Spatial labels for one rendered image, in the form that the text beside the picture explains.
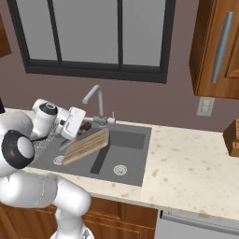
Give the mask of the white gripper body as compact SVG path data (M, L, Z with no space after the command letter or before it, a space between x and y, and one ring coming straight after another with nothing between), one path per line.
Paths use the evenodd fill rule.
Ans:
M86 112L82 109L71 107L69 117L63 126L61 136L68 140L73 140L77 136L77 132L85 118Z

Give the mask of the wooden cutting board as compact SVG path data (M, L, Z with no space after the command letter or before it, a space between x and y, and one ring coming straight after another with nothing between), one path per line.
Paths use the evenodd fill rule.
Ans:
M109 129L92 134L76 143L72 144L64 154L63 165L75 162L93 152L100 150L108 145Z

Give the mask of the grey double sink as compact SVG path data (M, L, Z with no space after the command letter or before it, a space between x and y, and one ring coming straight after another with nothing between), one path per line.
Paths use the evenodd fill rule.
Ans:
M66 149L61 150L65 142L61 136L54 136L45 148L42 148L45 141L38 141L36 159L30 166L141 187L151 129L124 124L107 124L106 127L109 129L108 145L68 165L61 164L66 152Z

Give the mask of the wooden cabinet door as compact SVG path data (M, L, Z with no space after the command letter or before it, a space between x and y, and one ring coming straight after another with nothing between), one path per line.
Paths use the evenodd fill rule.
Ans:
M216 84L211 82L215 54L228 11L233 12L227 51ZM215 0L210 16L205 55L196 94L199 96L239 99L239 0Z

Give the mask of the brown wooden knife block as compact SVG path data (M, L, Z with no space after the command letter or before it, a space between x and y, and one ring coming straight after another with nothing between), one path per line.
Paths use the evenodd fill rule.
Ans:
M223 139L229 155L239 158L239 119L235 119L223 132Z

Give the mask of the silver tap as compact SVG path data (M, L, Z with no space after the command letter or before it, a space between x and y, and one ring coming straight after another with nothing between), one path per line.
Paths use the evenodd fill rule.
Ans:
M104 113L103 93L100 85L93 86L87 95L82 99L82 103L86 105L95 93L98 94L99 115L94 116L93 121L100 127L105 127L107 124L115 124L115 114L112 114L111 117L107 117Z

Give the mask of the black framed window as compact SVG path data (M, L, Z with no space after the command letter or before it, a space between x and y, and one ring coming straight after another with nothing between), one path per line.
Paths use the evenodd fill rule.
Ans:
M165 83L176 0L7 0L25 71Z

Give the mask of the wooden base cabinets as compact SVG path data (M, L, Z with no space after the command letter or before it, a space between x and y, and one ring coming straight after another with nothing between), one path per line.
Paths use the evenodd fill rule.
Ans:
M49 239L57 207L14 208L0 204L0 239ZM157 209L92 198L83 217L95 239L154 239Z

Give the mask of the silver dishwasher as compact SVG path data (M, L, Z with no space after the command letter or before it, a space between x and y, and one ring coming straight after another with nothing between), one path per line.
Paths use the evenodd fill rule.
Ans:
M239 239L239 236L237 235L204 230L201 228L161 219L160 212L161 210L158 212L154 239ZM223 222L211 218L200 218L182 213L172 214L239 229L239 222Z

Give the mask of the small wooden wall cabinet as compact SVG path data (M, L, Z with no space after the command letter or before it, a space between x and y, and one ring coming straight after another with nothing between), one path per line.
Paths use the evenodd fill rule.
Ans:
M3 58L11 53L10 45L7 39L6 29L0 15L0 58Z

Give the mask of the white wall socket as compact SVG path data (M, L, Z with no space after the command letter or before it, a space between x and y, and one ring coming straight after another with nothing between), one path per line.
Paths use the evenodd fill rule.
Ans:
M214 107L215 99L212 97L201 97L198 105L197 115L210 117Z

